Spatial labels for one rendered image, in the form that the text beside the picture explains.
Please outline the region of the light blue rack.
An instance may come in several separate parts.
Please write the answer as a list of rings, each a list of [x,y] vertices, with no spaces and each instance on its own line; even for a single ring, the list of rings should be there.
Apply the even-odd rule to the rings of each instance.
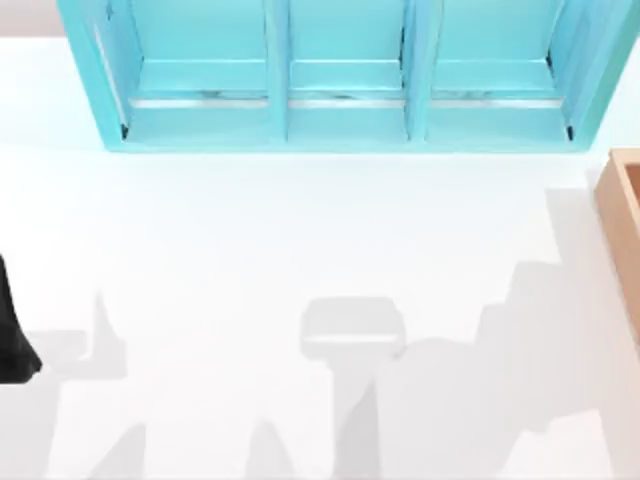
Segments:
[[[580,152],[640,0],[56,0],[113,152]]]

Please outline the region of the shallow salmon-coloured box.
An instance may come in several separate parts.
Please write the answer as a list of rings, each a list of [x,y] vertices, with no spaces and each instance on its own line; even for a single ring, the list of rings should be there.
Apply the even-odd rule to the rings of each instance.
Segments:
[[[640,348],[640,147],[609,152],[594,199],[634,341]]]

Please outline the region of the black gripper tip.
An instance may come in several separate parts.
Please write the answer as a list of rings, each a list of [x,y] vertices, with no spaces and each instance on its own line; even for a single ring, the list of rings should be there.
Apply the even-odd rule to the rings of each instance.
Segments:
[[[18,321],[6,265],[0,255],[0,384],[26,384],[42,366]]]

